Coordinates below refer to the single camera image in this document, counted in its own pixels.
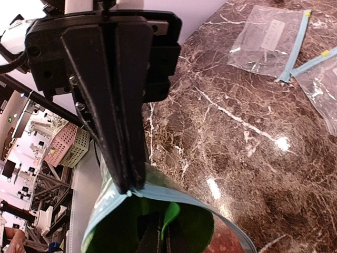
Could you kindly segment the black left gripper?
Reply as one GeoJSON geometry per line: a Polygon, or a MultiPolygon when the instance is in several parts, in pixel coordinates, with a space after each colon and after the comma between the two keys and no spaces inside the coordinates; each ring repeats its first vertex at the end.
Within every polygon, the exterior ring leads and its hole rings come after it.
{"type": "Polygon", "coordinates": [[[76,78],[79,92],[74,96],[86,105],[80,119],[121,194],[130,186],[144,187],[142,103],[167,97],[181,27],[172,12],[112,10],[47,17],[27,31],[28,65],[37,89],[52,100],[73,92],[70,78],[76,78]],[[111,86],[116,71],[123,136],[111,86]]]}

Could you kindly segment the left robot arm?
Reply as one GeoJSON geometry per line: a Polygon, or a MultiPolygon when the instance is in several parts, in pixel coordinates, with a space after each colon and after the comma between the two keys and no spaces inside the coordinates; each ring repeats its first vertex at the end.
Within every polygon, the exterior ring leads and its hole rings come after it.
{"type": "Polygon", "coordinates": [[[181,47],[182,21],[147,11],[142,1],[45,1],[46,16],[25,34],[25,48],[1,66],[23,68],[52,101],[71,94],[121,194],[146,180],[144,103],[167,98],[181,47]]]}

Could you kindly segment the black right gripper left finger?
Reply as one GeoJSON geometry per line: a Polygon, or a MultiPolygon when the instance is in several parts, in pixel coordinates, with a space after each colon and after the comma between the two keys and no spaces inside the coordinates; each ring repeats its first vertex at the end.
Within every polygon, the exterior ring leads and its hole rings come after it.
{"type": "Polygon", "coordinates": [[[160,253],[161,252],[161,220],[152,220],[140,241],[137,253],[160,253]]]}

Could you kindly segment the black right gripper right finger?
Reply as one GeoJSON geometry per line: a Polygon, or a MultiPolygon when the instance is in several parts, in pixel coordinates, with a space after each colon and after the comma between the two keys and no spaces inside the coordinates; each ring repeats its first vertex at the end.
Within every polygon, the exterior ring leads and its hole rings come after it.
{"type": "Polygon", "coordinates": [[[177,223],[171,223],[165,229],[165,243],[164,252],[174,253],[179,252],[179,225],[177,223]]]}

